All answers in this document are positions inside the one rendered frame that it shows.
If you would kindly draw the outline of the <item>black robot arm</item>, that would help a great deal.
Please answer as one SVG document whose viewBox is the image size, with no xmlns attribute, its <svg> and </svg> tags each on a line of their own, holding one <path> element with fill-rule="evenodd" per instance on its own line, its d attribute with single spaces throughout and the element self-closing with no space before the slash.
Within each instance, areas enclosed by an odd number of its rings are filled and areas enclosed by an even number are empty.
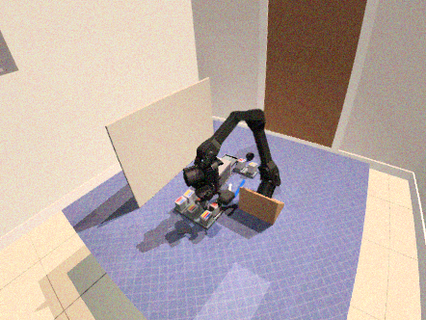
<svg viewBox="0 0 426 320">
<path fill-rule="evenodd" d="M 245 121 L 252 131 L 260 158 L 260 166 L 257 169 L 260 174 L 261 184 L 259 183 L 256 192 L 272 199 L 276 186 L 280 186 L 281 184 L 280 172 L 272 159 L 265 135 L 265 114 L 259 108 L 232 112 L 213 136 L 198 146 L 194 166 L 183 169 L 184 181 L 188 187 L 191 187 L 203 182 L 204 179 L 215 180 L 219 177 L 219 166 L 224 163 L 216 156 L 220 151 L 223 141 L 239 121 Z M 195 194 L 202 201 L 211 201 L 214 195 L 216 195 L 216 190 L 213 184 L 212 186 L 208 186 L 203 183 L 195 191 Z"/>
</svg>

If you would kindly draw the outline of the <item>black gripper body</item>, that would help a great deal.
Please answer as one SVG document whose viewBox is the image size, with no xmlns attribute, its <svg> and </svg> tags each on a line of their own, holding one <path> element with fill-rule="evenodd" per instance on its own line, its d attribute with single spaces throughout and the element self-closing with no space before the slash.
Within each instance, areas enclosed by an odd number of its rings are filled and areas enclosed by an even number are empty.
<svg viewBox="0 0 426 320">
<path fill-rule="evenodd" d="M 224 205 L 228 205 L 232 200 L 235 199 L 235 193 L 229 191 L 228 189 L 221 190 L 220 187 L 222 186 L 222 184 L 219 183 L 220 179 L 221 179 L 220 175 L 215 180 L 204 179 L 203 182 L 195 184 L 192 187 L 195 188 L 195 189 L 198 189 L 201 186 L 201 184 L 203 184 L 203 183 L 205 183 L 208 186 L 212 186 L 212 184 L 213 184 L 214 187 L 215 187 L 215 190 L 216 190 L 216 194 L 219 195 L 219 198 L 218 198 L 219 203 L 223 203 Z"/>
</svg>

